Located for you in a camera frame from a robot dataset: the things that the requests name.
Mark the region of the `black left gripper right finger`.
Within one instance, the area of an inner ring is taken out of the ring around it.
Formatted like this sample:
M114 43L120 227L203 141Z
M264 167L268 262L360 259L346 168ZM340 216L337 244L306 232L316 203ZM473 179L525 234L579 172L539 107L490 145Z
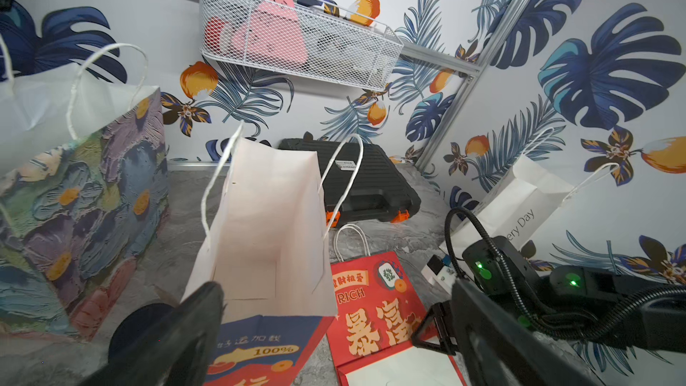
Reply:
M452 288L459 352L473 385L600 385L588 369L537 339L468 281Z

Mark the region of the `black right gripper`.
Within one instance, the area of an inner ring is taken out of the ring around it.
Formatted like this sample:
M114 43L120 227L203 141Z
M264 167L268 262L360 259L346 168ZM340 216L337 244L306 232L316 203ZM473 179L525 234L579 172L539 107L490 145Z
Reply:
M457 345L453 316L448 301L433 304L412 333L411 342L416 348L456 356Z

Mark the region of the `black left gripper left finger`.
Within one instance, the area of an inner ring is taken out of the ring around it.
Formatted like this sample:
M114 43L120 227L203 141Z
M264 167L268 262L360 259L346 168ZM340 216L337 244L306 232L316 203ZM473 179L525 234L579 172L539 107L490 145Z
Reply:
M223 318L223 290L206 282L83 385L202 385Z

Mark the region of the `red paper bag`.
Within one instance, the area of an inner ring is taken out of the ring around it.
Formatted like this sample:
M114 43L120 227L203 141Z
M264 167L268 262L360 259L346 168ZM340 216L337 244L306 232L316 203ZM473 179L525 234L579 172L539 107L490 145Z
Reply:
M395 252L373 255L366 235L363 255L338 261L332 278L338 314L327 332L341 385L463 385L455 360L417 348L411 341L425 318L424 308Z
M211 178L222 187L186 286L223 290L206 385L290 385L338 312L323 184L314 151L278 150L235 132Z

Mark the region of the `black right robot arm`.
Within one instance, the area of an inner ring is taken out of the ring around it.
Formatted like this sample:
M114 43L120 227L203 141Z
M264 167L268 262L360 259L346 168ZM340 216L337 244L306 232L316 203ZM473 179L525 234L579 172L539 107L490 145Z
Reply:
M444 222L448 264L531 331L619 350L685 351L685 248L641 236L640 257L582 252L586 266L533 260L464 208Z

